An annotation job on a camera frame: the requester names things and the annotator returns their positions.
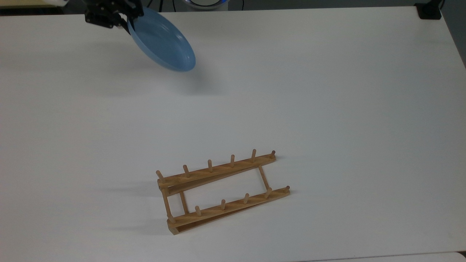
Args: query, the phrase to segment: black device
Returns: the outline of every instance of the black device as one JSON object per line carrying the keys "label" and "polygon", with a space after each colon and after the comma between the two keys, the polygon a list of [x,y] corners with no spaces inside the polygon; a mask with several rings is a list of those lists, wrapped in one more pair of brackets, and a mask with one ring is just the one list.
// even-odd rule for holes
{"label": "black device", "polygon": [[84,17],[87,23],[113,28],[123,27],[126,32],[128,23],[120,14],[126,15],[131,23],[139,16],[144,15],[141,0],[83,0],[86,4]]}
{"label": "black device", "polygon": [[441,2],[442,0],[431,0],[426,4],[415,4],[414,6],[418,9],[420,19],[440,20],[442,18],[439,8]]}

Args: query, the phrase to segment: blue plate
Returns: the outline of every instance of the blue plate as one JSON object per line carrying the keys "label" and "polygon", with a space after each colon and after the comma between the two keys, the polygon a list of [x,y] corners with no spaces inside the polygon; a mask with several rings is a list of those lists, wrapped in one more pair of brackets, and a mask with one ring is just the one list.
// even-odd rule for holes
{"label": "blue plate", "polygon": [[128,29],[137,46],[152,60],[174,71],[189,71],[196,57],[188,40],[170,21],[144,7],[144,16],[128,21]]}

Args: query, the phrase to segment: white tabletop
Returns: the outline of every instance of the white tabletop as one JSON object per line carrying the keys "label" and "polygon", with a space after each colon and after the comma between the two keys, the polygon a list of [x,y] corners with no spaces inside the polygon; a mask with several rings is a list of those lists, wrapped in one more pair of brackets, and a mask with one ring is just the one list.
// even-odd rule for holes
{"label": "white tabletop", "polygon": [[[0,17],[0,261],[466,249],[466,70],[444,20],[414,7],[163,15],[193,46],[191,72],[83,15]],[[276,150],[264,170],[291,195],[171,235],[155,171],[253,148]],[[186,197],[193,211],[264,191],[249,171]]]}

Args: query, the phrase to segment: wooden dish rack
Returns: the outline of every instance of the wooden dish rack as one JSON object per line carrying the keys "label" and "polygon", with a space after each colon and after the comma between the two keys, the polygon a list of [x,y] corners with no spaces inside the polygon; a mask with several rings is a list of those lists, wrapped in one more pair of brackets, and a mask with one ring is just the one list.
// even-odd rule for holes
{"label": "wooden dish rack", "polygon": [[[208,160],[208,168],[195,171],[189,171],[188,167],[184,165],[184,173],[169,177],[164,177],[162,173],[157,170],[156,174],[159,177],[157,183],[164,198],[165,209],[168,217],[168,229],[173,234],[179,234],[191,228],[195,228],[246,209],[288,196],[290,194],[290,187],[286,186],[284,188],[272,190],[268,185],[264,170],[262,169],[263,165],[267,165],[275,161],[275,151],[272,151],[271,154],[256,157],[256,150],[254,149],[252,156],[249,159],[234,161],[234,155],[231,155],[230,163],[217,166],[212,166],[212,161]],[[195,212],[189,212],[184,191],[252,170],[254,168],[259,169],[260,176],[262,177],[266,188],[265,193],[255,196],[249,196],[249,194],[246,194],[243,199],[229,203],[225,203],[225,199],[222,199],[221,204],[218,206],[202,210],[199,209],[199,206],[196,206]],[[168,205],[168,197],[175,194],[179,194],[181,204],[183,205],[183,210],[185,212],[184,215],[177,217],[172,216],[170,206]]]}

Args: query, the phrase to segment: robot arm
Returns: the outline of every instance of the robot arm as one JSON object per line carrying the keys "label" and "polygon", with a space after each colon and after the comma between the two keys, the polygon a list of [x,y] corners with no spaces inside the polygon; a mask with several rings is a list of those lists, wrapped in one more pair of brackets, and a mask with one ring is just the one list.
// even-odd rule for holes
{"label": "robot arm", "polygon": [[141,0],[83,0],[86,4],[85,19],[87,23],[113,28],[123,27],[126,32],[128,23],[120,14],[126,15],[126,19],[132,24],[133,20],[143,16]]}

